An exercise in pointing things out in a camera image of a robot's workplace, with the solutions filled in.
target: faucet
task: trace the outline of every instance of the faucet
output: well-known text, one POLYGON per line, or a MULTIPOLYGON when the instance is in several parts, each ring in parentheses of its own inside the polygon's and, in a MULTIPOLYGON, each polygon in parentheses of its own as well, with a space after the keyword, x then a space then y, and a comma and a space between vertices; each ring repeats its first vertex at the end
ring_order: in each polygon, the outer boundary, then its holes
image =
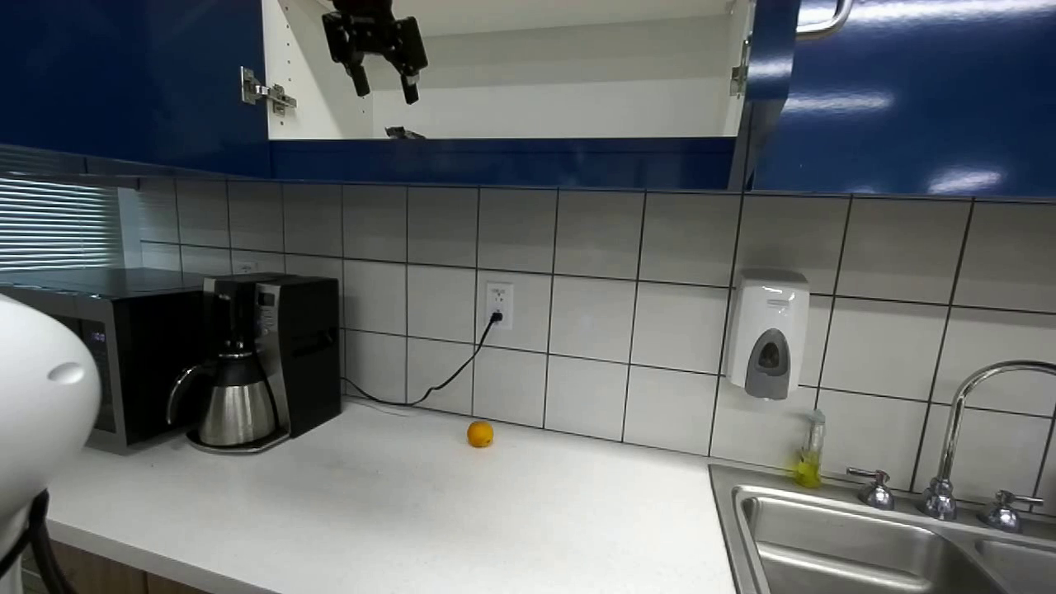
POLYGON ((963 399, 981 382, 986 382, 992 375, 1003 375, 1003 373, 1046 373, 1046 375, 1056 375, 1056 365, 1041 364, 1041 360, 1003 360, 1003 364, 992 364, 992 365, 984 365, 984 370, 970 373, 958 385, 952 403, 951 403, 948 436, 943 436, 943 455, 936 461, 936 476, 935 476, 935 481, 927 490, 927 499, 922 499, 922 513, 927 514, 935 514, 935 518, 952 518, 958 514, 951 472, 952 472, 961 410, 963 410, 963 399))

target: tiled wall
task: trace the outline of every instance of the tiled wall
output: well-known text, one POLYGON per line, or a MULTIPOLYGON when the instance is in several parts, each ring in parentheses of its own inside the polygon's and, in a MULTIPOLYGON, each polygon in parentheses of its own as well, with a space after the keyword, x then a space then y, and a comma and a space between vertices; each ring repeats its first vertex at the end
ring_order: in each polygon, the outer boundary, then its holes
MULTIPOLYGON (((147 268, 342 281, 345 373, 419 397, 514 286, 514 328, 427 406, 694 455, 784 464, 801 411, 828 417, 823 470, 922 490, 958 382, 1056 360, 1056 206, 588 194, 477 188, 264 188, 150 182, 124 194, 147 268), (812 281, 804 388, 751 403, 718 381, 738 272, 812 281)), ((1056 381, 970 399, 952 484, 1056 502, 1056 381)))

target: cabinet handle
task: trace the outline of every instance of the cabinet handle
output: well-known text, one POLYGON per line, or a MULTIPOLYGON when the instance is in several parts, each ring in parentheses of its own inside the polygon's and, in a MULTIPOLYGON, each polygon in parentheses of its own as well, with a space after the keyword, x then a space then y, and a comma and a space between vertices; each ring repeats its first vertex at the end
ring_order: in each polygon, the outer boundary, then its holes
POLYGON ((836 15, 831 19, 795 25, 795 37, 798 40, 828 37, 828 32, 836 32, 838 25, 845 25, 851 19, 851 10, 853 10, 853 0, 836 0, 836 15))

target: electrical cord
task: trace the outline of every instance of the electrical cord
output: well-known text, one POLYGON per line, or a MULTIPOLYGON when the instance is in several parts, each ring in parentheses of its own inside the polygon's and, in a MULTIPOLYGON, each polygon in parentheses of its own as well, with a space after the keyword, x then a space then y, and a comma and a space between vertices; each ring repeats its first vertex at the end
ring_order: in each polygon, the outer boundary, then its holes
POLYGON ((427 385, 419 399, 407 399, 407 403, 400 403, 400 399, 380 399, 380 397, 366 392, 358 382, 352 382, 349 375, 338 375, 338 381, 342 381, 358 399, 366 399, 366 403, 400 406, 400 410, 421 406, 424 399, 431 399, 431 392, 451 385, 451 382, 464 373, 468 364, 475 364, 475 358, 486 349, 487 333, 491 333, 493 322, 501 322, 501 315, 497 315, 497 311, 487 318, 487 328, 486 328, 482 341, 470 348, 468 360, 464 360, 447 381, 427 385))

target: sink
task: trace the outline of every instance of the sink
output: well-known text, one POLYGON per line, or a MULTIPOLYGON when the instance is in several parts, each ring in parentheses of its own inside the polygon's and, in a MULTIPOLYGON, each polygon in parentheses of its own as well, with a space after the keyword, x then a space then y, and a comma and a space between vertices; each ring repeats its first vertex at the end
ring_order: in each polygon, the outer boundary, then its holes
POLYGON ((1056 590, 1056 525, 1023 536, 963 513, 870 508, 856 490, 798 490, 711 464, 718 525, 738 594, 1041 594, 1056 590))
POLYGON ((772 594, 1003 594, 930 529, 749 492, 738 508, 772 594))
POLYGON ((981 541, 981 557, 1009 585, 1009 590, 1056 590, 1056 549, 981 541))

